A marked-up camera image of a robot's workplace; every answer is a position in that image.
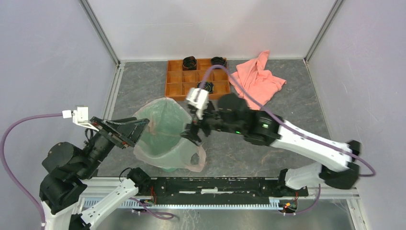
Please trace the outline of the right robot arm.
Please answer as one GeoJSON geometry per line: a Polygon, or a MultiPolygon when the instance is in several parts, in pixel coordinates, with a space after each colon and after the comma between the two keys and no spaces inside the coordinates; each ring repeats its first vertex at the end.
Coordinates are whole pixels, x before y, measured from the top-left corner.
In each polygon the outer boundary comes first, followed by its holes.
{"type": "Polygon", "coordinates": [[[305,186],[324,183],[336,189],[348,190],[359,179],[355,157],[361,145],[358,141],[334,142],[304,131],[277,115],[252,110],[247,102],[233,93],[222,95],[217,105],[205,90],[192,88],[186,96],[192,121],[185,126],[181,137],[200,145],[198,135],[212,131],[235,133],[257,146],[271,146],[295,152],[313,160],[297,169],[280,172],[277,191],[288,196],[305,186]]]}

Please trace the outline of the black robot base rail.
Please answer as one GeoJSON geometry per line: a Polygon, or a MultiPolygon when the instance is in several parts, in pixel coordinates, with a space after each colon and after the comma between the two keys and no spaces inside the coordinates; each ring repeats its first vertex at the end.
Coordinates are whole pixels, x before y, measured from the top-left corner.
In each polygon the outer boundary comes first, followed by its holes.
{"type": "Polygon", "coordinates": [[[308,195],[306,187],[293,190],[266,177],[156,177],[137,193],[155,205],[259,205],[308,195]]]}

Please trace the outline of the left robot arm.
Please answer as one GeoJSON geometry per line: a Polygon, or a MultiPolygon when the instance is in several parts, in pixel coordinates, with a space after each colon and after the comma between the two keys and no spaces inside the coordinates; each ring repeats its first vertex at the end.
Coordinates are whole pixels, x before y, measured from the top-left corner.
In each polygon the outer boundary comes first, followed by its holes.
{"type": "Polygon", "coordinates": [[[88,187],[99,165],[114,147],[134,147],[149,124],[149,119],[129,117],[106,120],[92,117],[81,126],[95,130],[80,149],[69,142],[54,145],[42,166],[48,174],[40,184],[39,196],[45,213],[46,230],[94,230],[124,201],[150,190],[151,178],[140,168],[126,178],[99,203],[75,214],[81,194],[88,187]]]}

